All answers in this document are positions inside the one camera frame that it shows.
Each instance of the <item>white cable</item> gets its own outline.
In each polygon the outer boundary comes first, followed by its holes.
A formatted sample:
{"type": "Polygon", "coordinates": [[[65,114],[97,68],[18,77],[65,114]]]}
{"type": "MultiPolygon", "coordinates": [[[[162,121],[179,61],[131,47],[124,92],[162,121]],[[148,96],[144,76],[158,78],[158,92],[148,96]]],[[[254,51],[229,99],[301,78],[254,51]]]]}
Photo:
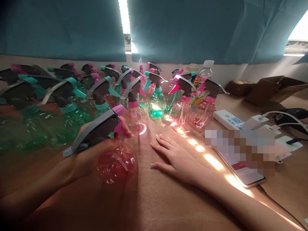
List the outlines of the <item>white cable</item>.
{"type": "Polygon", "coordinates": [[[295,116],[290,115],[289,113],[286,113],[286,112],[280,112],[280,111],[271,111],[271,112],[267,112],[267,113],[261,115],[261,116],[259,117],[259,119],[263,119],[264,117],[266,117],[266,116],[267,116],[268,114],[270,114],[270,113],[279,113],[279,114],[284,114],[284,115],[290,116],[292,119],[294,119],[296,122],[298,122],[298,123],[305,129],[305,131],[308,133],[308,128],[306,127],[305,124],[303,124],[303,123],[302,123],[299,119],[297,119],[295,116]]]}

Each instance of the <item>teal curtain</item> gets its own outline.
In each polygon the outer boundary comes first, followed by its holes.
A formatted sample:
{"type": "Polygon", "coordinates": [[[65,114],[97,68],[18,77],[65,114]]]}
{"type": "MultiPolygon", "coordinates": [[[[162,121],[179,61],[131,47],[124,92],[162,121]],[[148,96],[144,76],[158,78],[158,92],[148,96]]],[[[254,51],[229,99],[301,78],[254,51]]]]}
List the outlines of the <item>teal curtain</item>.
{"type": "Polygon", "coordinates": [[[126,61],[117,0],[11,0],[0,12],[0,54],[126,61]]]}
{"type": "Polygon", "coordinates": [[[307,0],[127,0],[134,62],[279,61],[307,0]]]}

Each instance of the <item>cardboard box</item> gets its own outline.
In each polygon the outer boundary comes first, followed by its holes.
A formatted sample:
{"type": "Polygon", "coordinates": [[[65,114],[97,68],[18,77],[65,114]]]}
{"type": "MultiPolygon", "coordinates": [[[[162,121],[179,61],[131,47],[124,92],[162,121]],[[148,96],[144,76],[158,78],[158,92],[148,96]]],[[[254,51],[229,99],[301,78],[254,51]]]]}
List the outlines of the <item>cardboard box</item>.
{"type": "Polygon", "coordinates": [[[281,103],[294,93],[308,88],[308,84],[285,76],[260,79],[252,86],[245,100],[256,106],[269,106],[281,103]]]}

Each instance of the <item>white bottle cap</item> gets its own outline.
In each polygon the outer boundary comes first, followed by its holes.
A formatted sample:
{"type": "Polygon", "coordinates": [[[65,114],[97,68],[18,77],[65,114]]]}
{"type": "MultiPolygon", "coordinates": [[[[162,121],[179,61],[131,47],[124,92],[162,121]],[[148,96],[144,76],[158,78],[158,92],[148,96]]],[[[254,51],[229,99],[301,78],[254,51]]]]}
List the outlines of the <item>white bottle cap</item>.
{"type": "Polygon", "coordinates": [[[203,67],[211,68],[214,65],[214,60],[205,60],[203,63],[203,67]]]}

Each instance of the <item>human hand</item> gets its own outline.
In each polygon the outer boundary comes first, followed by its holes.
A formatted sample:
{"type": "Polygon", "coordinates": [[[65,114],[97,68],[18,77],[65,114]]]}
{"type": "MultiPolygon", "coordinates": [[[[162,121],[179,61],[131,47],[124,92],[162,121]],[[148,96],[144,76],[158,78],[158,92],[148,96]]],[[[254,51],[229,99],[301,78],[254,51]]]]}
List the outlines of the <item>human hand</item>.
{"type": "MultiPolygon", "coordinates": [[[[131,138],[133,135],[128,129],[126,120],[121,117],[123,120],[122,129],[125,135],[128,138],[131,138]]],[[[80,128],[79,134],[89,125],[87,123],[80,128]]],[[[114,139],[106,139],[78,154],[71,155],[64,160],[65,164],[70,169],[70,177],[72,180],[76,180],[82,177],[89,175],[96,167],[97,160],[99,156],[103,153],[111,152],[116,149],[121,143],[122,140],[119,139],[119,134],[114,134],[114,139]]]]}
{"type": "Polygon", "coordinates": [[[170,138],[163,138],[162,135],[156,135],[157,142],[161,145],[151,143],[151,146],[156,151],[161,152],[168,158],[171,165],[162,162],[151,164],[152,168],[165,171],[180,180],[196,185],[198,178],[204,175],[207,171],[211,171],[199,164],[184,148],[172,141],[170,138]]]}

